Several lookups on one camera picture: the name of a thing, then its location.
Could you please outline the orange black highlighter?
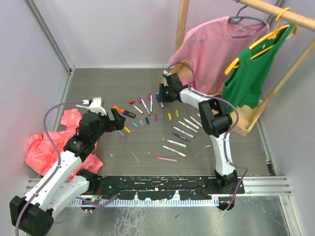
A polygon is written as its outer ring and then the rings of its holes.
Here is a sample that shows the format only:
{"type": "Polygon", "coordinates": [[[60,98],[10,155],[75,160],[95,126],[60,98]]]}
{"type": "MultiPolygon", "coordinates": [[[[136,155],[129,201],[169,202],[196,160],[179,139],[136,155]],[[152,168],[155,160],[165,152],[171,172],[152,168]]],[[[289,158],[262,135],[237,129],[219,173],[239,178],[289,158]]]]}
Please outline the orange black highlighter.
{"type": "Polygon", "coordinates": [[[120,110],[120,112],[121,112],[123,115],[127,116],[127,117],[136,118],[136,114],[134,114],[134,113],[132,113],[132,112],[129,112],[129,111],[127,111],[127,110],[120,110]]]}

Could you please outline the purple cap white marker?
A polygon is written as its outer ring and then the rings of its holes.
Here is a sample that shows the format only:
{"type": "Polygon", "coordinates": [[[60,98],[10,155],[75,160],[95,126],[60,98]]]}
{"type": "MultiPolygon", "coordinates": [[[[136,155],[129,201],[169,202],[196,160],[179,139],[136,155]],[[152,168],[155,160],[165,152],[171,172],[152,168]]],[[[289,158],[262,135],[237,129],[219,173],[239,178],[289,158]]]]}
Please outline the purple cap white marker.
{"type": "Polygon", "coordinates": [[[152,94],[150,93],[150,113],[153,113],[153,97],[152,94]]]}

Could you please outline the pink cap marker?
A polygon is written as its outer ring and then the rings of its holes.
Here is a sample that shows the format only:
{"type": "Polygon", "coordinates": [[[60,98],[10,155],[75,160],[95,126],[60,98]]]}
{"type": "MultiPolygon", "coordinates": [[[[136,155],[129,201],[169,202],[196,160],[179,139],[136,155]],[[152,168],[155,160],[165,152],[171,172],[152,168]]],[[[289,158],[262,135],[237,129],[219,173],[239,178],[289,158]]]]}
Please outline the pink cap marker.
{"type": "Polygon", "coordinates": [[[149,109],[148,109],[146,103],[144,102],[144,100],[143,100],[142,98],[140,98],[140,100],[141,100],[141,103],[143,104],[143,106],[144,106],[144,108],[145,108],[146,113],[148,114],[148,116],[150,116],[151,113],[150,113],[150,111],[149,111],[149,109]]]}

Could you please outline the white silver marker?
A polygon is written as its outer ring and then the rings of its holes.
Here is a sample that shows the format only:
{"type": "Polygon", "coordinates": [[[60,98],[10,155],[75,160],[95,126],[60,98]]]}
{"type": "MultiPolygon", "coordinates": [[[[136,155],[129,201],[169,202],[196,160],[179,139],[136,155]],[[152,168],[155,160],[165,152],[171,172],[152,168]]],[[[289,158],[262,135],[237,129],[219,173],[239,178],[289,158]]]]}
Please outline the white silver marker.
{"type": "Polygon", "coordinates": [[[76,105],[76,107],[77,107],[77,108],[80,108],[80,109],[89,110],[89,107],[82,106],[82,105],[76,105]]]}

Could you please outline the magenta marker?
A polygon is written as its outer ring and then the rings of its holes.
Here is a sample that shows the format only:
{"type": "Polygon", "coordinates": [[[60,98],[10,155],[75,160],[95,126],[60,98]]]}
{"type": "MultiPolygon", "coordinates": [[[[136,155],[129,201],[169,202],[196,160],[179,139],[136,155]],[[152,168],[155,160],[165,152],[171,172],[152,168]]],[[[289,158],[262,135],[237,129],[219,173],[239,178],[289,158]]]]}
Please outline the magenta marker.
{"type": "Polygon", "coordinates": [[[190,127],[189,125],[183,123],[182,121],[179,120],[178,123],[180,123],[181,125],[183,125],[184,127],[188,128],[188,129],[190,129],[191,131],[198,133],[198,131],[196,129],[190,127]]]}

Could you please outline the yellow cap marker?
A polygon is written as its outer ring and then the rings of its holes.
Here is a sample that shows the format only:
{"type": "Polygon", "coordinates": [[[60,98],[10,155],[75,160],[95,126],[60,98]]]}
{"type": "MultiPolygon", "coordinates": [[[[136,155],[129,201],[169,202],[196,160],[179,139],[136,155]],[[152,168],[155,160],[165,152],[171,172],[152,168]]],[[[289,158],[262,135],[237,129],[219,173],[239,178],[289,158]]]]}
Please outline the yellow cap marker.
{"type": "Polygon", "coordinates": [[[193,121],[194,121],[197,125],[199,125],[200,127],[203,127],[202,124],[201,124],[201,122],[197,121],[194,117],[189,116],[189,118],[190,118],[191,120],[193,120],[193,121]]]}

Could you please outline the grey marker pen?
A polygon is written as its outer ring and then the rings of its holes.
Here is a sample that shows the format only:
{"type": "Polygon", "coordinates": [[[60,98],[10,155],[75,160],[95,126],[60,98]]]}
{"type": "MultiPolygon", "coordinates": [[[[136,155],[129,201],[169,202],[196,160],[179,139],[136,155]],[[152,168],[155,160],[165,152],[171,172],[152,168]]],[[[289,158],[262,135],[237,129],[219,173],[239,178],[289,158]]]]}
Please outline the grey marker pen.
{"type": "Polygon", "coordinates": [[[183,119],[184,119],[184,121],[185,121],[186,123],[190,124],[190,125],[193,126],[195,129],[199,129],[199,126],[198,126],[198,125],[192,123],[192,122],[191,122],[190,120],[188,120],[187,118],[183,118],[183,119]]]}

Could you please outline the purple marker pen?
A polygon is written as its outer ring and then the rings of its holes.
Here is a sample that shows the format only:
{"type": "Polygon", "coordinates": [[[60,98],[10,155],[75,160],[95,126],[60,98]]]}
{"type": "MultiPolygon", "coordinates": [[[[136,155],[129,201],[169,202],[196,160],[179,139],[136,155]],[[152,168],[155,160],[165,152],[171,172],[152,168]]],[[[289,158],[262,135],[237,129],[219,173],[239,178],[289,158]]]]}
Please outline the purple marker pen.
{"type": "Polygon", "coordinates": [[[180,139],[182,139],[182,140],[184,140],[184,141],[190,143],[190,140],[189,140],[189,139],[187,139],[187,138],[185,138],[185,137],[182,137],[181,135],[178,135],[178,134],[176,134],[176,133],[174,133],[174,132],[171,132],[171,131],[169,131],[169,133],[170,133],[171,135],[177,137],[177,138],[180,138],[180,139]]]}

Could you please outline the teal marker pen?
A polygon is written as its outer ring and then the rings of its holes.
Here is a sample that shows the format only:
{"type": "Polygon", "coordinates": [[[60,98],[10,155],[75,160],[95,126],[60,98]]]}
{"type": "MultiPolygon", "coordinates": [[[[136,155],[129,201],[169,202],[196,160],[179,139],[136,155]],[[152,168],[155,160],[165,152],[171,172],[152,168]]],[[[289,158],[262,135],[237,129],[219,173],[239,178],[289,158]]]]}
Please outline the teal marker pen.
{"type": "Polygon", "coordinates": [[[176,141],[173,141],[173,140],[166,140],[167,142],[171,143],[171,144],[174,144],[174,145],[177,145],[179,147],[183,147],[183,148],[186,148],[187,145],[185,144],[182,144],[182,143],[179,143],[179,142],[176,142],[176,141]]]}

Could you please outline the light pink marker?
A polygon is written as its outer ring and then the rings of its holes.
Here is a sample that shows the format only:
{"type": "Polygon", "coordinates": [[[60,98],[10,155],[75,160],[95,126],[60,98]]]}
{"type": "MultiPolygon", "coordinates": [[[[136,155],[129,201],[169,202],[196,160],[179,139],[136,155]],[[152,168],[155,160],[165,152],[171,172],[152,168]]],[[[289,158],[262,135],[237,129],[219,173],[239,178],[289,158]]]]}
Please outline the light pink marker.
{"type": "Polygon", "coordinates": [[[162,160],[162,161],[169,161],[169,162],[177,162],[177,159],[173,159],[173,158],[165,158],[165,157],[157,157],[158,160],[162,160]]]}

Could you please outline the yellow marker pen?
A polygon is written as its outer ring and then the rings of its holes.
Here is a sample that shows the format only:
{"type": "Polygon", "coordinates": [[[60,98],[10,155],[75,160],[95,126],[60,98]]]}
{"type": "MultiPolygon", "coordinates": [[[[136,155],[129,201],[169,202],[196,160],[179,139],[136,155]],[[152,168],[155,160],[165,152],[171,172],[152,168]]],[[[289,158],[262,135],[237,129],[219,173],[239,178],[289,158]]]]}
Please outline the yellow marker pen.
{"type": "Polygon", "coordinates": [[[167,146],[164,146],[164,145],[162,145],[162,147],[163,147],[164,149],[169,150],[169,151],[171,151],[171,152],[173,152],[173,153],[176,153],[176,154],[178,154],[178,155],[180,155],[180,156],[182,156],[182,157],[186,157],[186,156],[187,156],[186,154],[181,153],[181,152],[179,152],[179,151],[177,151],[177,150],[175,150],[175,149],[173,149],[173,148],[170,148],[170,147],[167,147],[167,146]]]}

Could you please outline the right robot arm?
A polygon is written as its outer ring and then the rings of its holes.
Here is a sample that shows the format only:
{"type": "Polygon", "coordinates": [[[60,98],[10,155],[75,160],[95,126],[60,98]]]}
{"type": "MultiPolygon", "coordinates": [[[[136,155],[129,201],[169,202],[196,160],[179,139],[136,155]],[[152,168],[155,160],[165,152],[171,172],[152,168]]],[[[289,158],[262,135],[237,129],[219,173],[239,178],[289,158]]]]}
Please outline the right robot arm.
{"type": "Polygon", "coordinates": [[[236,190],[239,181],[229,145],[232,117],[223,99],[184,86],[178,74],[164,71],[163,82],[159,85],[158,101],[163,103],[179,101],[199,110],[202,128],[211,138],[214,148],[216,188],[223,194],[232,189],[236,190]]]}

